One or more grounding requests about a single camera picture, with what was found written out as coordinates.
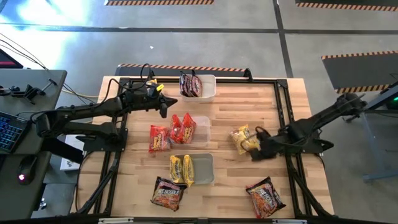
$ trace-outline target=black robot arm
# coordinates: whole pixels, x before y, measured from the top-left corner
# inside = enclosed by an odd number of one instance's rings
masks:
[[[256,136],[261,148],[249,150],[252,160],[274,158],[278,153],[322,153],[333,147],[333,143],[319,139],[318,130],[340,116],[360,114],[366,106],[361,97],[354,93],[345,93],[337,98],[336,103],[312,117],[294,121],[280,128],[276,136],[271,136],[263,128],[257,127]]]
[[[73,123],[71,121],[96,116],[120,117],[126,113],[139,110],[159,110],[160,115],[167,116],[167,108],[177,100],[169,98],[156,90],[156,86],[147,89],[141,83],[132,85],[117,97],[102,103],[85,106],[61,107],[44,111],[35,120],[37,134],[42,138],[55,138],[60,134],[84,134],[99,136],[103,139],[116,139],[118,130],[112,123],[101,125]]]

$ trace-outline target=gray floor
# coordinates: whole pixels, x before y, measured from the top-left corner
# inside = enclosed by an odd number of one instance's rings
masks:
[[[294,0],[279,0],[279,4],[285,29],[398,29],[396,12],[299,8]],[[106,7],[97,0],[12,0],[0,14],[0,22],[93,27],[277,28],[272,0],[217,0],[212,6],[141,7]],[[67,83],[87,95],[96,95],[102,76],[113,75],[120,63],[249,67],[255,77],[286,77],[278,34],[42,32],[12,26],[1,26],[1,30],[49,68],[67,70]],[[397,50],[397,38],[396,35],[286,35],[294,77],[305,79],[312,112],[324,109],[337,97],[322,64],[322,55]],[[36,67],[23,58],[15,58],[27,67]],[[72,103],[80,104],[74,96],[63,93],[58,105]],[[371,123],[377,132],[388,137],[388,133],[395,133],[398,120],[374,115]],[[396,223],[398,177],[368,184],[362,180],[362,175],[374,171],[375,166],[360,120],[345,124],[339,119],[324,128],[322,137],[335,143],[324,156],[335,213],[344,218]],[[396,148],[396,142],[390,139],[384,139],[389,144],[383,148]],[[396,167],[397,156],[398,153],[388,154],[391,167]],[[70,187],[75,174],[57,170],[59,161],[52,158],[46,182],[68,183],[64,187]],[[56,195],[50,184],[46,194]],[[51,200],[60,201],[54,196],[46,199],[48,204]],[[71,198],[64,199],[64,206],[34,216],[67,213]]]

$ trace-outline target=yellow and black striped tape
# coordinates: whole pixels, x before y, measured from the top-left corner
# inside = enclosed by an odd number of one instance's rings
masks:
[[[398,7],[395,6],[365,6],[365,5],[350,5],[350,4],[327,4],[327,3],[296,3],[298,7],[314,7],[322,9],[353,9],[353,10],[369,10],[369,11],[389,11],[398,12]]]
[[[385,54],[398,54],[398,50],[388,50],[382,52],[369,52],[369,53],[355,53],[355,54],[341,54],[341,55],[324,55],[322,56],[322,60],[329,58],[360,57],[360,56],[374,56],[374,55],[385,55]]]
[[[385,90],[388,88],[387,85],[373,85],[373,86],[356,86],[356,87],[348,87],[348,88],[339,88],[336,89],[336,93],[342,94],[342,93],[359,93],[359,92],[365,92],[365,91],[381,91]]]
[[[139,64],[120,64],[119,67],[141,68],[143,65]],[[179,70],[206,70],[206,71],[224,71],[224,72],[244,72],[244,68],[216,68],[216,67],[201,67],[201,66],[180,66],[180,65],[151,65],[151,68],[164,68],[164,69],[179,69]]]
[[[214,0],[117,0],[106,1],[106,6],[171,6],[213,4]]]

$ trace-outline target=wooden table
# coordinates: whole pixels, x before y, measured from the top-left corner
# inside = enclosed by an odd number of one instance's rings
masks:
[[[111,78],[119,80],[121,77],[104,77],[99,101],[104,98]],[[311,116],[303,79],[288,79],[288,84],[295,119]],[[116,96],[117,90],[117,84],[113,83],[108,97]],[[271,217],[294,217],[284,157],[251,162],[250,156],[238,155],[228,134],[234,128],[245,124],[252,129],[260,125],[268,129],[271,134],[277,133],[279,119],[272,85],[218,83],[214,102],[200,104],[183,102],[176,83],[165,83],[162,92],[166,96],[178,99],[178,103],[169,108],[166,119],[162,119],[158,111],[136,111],[128,116],[126,127],[129,129],[129,135],[119,166],[112,216],[255,218],[245,186],[258,183],[270,176],[282,201],[287,205]],[[150,125],[169,126],[171,115],[183,116],[186,112],[192,116],[210,118],[211,142],[207,147],[172,149],[151,156],[148,153]],[[93,123],[101,124],[110,120],[108,117],[97,117]],[[180,209],[176,212],[149,201],[152,198],[156,177],[170,178],[171,155],[201,152],[209,152],[214,157],[214,184],[191,186],[185,191]],[[98,185],[103,156],[103,152],[92,153],[83,165],[79,180],[79,207]],[[303,154],[302,157],[308,188],[324,208],[333,213],[321,160],[311,154]],[[304,211],[302,193],[298,186],[297,189],[300,208]],[[104,193],[103,205],[106,203],[107,191],[106,189]]]

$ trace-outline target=plastic bin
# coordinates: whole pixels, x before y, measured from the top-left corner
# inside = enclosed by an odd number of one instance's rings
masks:
[[[172,149],[183,149],[186,147],[205,147],[209,144],[211,138],[210,119],[206,116],[192,116],[197,124],[197,128],[192,136],[190,144],[172,143]]]
[[[215,181],[213,155],[210,153],[179,154],[175,155],[181,160],[189,155],[193,162],[193,184],[212,184]]]
[[[216,77],[214,75],[197,75],[201,81],[202,94],[201,97],[186,97],[182,95],[185,102],[212,102],[216,96]]]

